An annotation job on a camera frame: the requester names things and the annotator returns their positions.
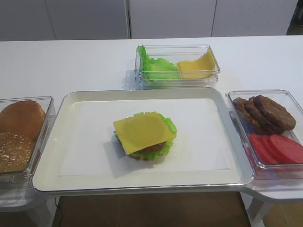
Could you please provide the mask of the top brown meat patty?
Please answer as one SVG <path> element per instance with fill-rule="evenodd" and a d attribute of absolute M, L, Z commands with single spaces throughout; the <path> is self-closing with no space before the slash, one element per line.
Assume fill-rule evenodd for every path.
<path fill-rule="evenodd" d="M 265 118 L 279 126 L 281 129 L 290 131 L 295 128 L 295 118 L 285 107 L 274 100 L 266 96 L 258 95 L 254 97 L 254 104 Z"/>

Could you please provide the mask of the yellow cheese slices in bin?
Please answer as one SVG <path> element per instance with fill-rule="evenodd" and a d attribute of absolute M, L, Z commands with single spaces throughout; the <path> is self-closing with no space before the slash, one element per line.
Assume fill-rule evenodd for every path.
<path fill-rule="evenodd" d="M 181 72 L 181 79 L 205 79 L 216 72 L 216 64 L 210 51 L 197 60 L 178 62 L 177 68 Z"/>

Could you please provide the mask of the middle brown meat patty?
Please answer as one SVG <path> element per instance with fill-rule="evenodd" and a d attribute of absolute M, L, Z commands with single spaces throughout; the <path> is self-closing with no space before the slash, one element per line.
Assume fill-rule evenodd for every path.
<path fill-rule="evenodd" d="M 261 128 L 267 132 L 267 134 L 271 135 L 284 133 L 283 129 L 269 121 L 255 106 L 254 96 L 249 98 L 249 100 L 245 104 L 245 107 L 247 111 L 251 114 L 251 116 L 259 123 Z"/>

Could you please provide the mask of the clear bin with buns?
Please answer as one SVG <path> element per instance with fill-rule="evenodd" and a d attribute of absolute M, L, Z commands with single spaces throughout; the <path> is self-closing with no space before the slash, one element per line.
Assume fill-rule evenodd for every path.
<path fill-rule="evenodd" d="M 0 173 L 0 187 L 2 189 L 27 187 L 30 185 L 31 178 L 34 175 L 34 170 L 43 152 L 45 143 L 56 117 L 56 112 L 53 106 L 53 98 L 50 96 L 2 99 L 0 101 L 0 111 L 10 104 L 27 100 L 36 101 L 40 104 L 45 112 L 45 119 L 38 138 L 33 141 L 35 145 L 32 156 L 28 163 L 28 167 L 24 171 L 20 172 Z"/>

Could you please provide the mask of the brown meat patty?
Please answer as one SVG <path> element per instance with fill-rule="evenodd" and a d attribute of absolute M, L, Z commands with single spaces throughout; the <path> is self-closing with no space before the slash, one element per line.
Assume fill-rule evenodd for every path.
<path fill-rule="evenodd" d="M 295 128 L 295 118 L 285 107 L 274 100 L 266 96 L 258 95 L 254 97 L 254 104 L 265 118 L 279 126 L 281 129 L 290 131 Z"/>
<path fill-rule="evenodd" d="M 232 101 L 234 108 L 238 115 L 249 125 L 251 125 L 257 132 L 265 134 L 261 125 L 252 117 L 252 115 L 246 109 L 246 103 L 248 101 L 243 98 L 236 98 Z"/>
<path fill-rule="evenodd" d="M 284 133 L 283 129 L 269 121 L 255 106 L 254 96 L 249 98 L 249 100 L 245 104 L 245 107 L 247 111 L 251 114 L 251 116 L 259 123 L 261 128 L 267 132 L 267 134 L 271 135 Z"/>

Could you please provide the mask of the white paper sheet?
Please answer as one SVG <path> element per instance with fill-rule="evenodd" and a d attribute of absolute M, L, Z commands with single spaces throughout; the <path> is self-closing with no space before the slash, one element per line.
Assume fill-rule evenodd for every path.
<path fill-rule="evenodd" d="M 180 174 L 230 168 L 231 150 L 215 102 L 209 98 L 169 100 L 83 101 L 73 105 L 71 141 L 61 175 Z M 177 136 L 166 156 L 153 161 L 134 160 L 114 137 L 115 121 L 140 112 L 169 117 Z"/>

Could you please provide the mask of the left red tomato slice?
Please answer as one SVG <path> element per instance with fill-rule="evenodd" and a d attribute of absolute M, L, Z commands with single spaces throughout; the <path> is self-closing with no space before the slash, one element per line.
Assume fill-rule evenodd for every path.
<path fill-rule="evenodd" d="M 278 161 L 267 152 L 265 146 L 261 142 L 261 137 L 259 135 L 251 134 L 250 142 L 251 142 L 251 145 L 252 145 L 259 161 L 262 164 L 264 164 L 264 165 L 278 164 Z"/>

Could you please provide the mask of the clear bin lettuce and cheese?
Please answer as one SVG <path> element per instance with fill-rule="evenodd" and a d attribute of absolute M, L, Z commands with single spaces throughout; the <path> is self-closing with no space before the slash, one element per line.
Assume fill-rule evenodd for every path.
<path fill-rule="evenodd" d="M 144 79 L 144 72 L 140 70 L 141 59 L 136 49 L 134 78 L 143 89 L 180 88 L 180 87 L 214 87 L 219 80 L 220 67 L 217 63 L 211 46 L 203 45 L 150 45 L 144 46 L 147 54 L 152 58 L 164 58 L 172 62 L 176 67 L 180 61 L 193 61 L 199 59 L 206 52 L 213 54 L 216 64 L 216 72 L 205 79 Z"/>

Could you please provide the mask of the plain brown bun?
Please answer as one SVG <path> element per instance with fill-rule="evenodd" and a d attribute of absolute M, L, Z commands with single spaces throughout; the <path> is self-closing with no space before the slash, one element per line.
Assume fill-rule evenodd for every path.
<path fill-rule="evenodd" d="M 45 112 L 36 101 L 19 101 L 0 112 L 0 131 L 22 134 L 35 141 L 45 119 Z"/>

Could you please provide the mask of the clear bin patties and tomato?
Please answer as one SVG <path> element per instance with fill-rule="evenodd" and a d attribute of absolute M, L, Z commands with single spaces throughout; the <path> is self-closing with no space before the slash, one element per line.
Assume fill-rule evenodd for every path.
<path fill-rule="evenodd" d="M 282 164 L 264 165 L 259 161 L 251 145 L 250 135 L 257 134 L 261 137 L 263 135 L 271 136 L 277 134 L 269 135 L 267 132 L 265 132 L 265 134 L 257 132 L 251 125 L 246 123 L 238 115 L 232 103 L 232 101 L 238 97 L 249 100 L 249 98 L 252 96 L 256 97 L 258 95 L 266 96 L 286 108 L 286 110 L 295 118 L 296 126 L 293 130 L 284 131 L 283 134 L 279 135 L 287 137 L 303 145 L 303 109 L 290 94 L 290 92 L 281 89 L 274 89 L 230 91 L 226 93 L 226 97 L 230 105 L 230 115 L 236 127 L 236 130 L 240 135 L 244 150 L 253 168 L 254 177 L 256 179 L 267 180 L 302 178 L 303 163 L 286 163 L 283 161 Z"/>

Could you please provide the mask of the red tomato slice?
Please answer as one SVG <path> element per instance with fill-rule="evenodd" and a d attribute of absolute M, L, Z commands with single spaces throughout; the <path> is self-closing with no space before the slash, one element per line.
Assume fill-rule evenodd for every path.
<path fill-rule="evenodd" d="M 251 145 L 252 145 L 259 161 L 262 164 L 264 164 L 264 165 L 278 164 L 278 161 L 267 152 L 265 146 L 261 142 L 261 137 L 259 135 L 251 134 L 250 142 L 251 142 Z"/>
<path fill-rule="evenodd" d="M 260 137 L 260 141 L 262 145 L 264 146 L 267 153 L 276 160 L 277 164 L 282 164 L 283 160 L 280 157 L 280 155 L 277 153 L 276 149 L 272 147 L 272 145 L 269 143 L 269 136 L 263 135 Z"/>
<path fill-rule="evenodd" d="M 303 162 L 303 146 L 298 142 L 281 135 L 271 135 L 269 143 L 284 162 Z"/>

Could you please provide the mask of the sesame top bun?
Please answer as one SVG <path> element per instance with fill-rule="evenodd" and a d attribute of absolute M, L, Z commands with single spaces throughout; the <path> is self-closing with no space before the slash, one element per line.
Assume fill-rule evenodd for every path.
<path fill-rule="evenodd" d="M 0 172 L 20 172 L 28 167 L 35 143 L 22 134 L 0 134 Z"/>

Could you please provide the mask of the front red tomato slice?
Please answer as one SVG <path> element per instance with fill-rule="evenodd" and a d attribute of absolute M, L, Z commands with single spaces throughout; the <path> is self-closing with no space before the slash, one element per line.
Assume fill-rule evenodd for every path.
<path fill-rule="evenodd" d="M 271 135 L 269 143 L 284 162 L 303 162 L 303 146 L 298 142 L 281 135 Z"/>

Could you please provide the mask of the white serving tray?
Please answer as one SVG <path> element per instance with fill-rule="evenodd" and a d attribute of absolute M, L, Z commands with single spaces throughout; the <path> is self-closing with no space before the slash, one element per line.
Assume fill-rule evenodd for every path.
<path fill-rule="evenodd" d="M 230 168 L 193 171 L 180 174 L 127 175 L 61 175 L 61 168 L 71 141 L 73 105 L 83 101 L 169 100 L 209 98 L 217 106 L 231 150 L 227 152 Z M 253 170 L 230 118 L 221 93 L 213 88 L 181 88 L 121 91 L 82 91 L 67 95 L 60 106 L 54 126 L 32 178 L 33 187 L 41 192 L 71 194 L 127 194 L 177 192 L 183 190 L 239 190 L 253 179 Z"/>

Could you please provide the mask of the bottom bun on tray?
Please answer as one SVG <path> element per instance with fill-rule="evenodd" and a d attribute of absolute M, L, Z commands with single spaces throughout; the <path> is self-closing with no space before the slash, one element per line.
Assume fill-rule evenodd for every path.
<path fill-rule="evenodd" d="M 155 159 L 155 158 L 140 157 L 140 156 L 129 156 L 129 157 L 135 160 L 143 160 L 143 161 L 153 161 Z"/>

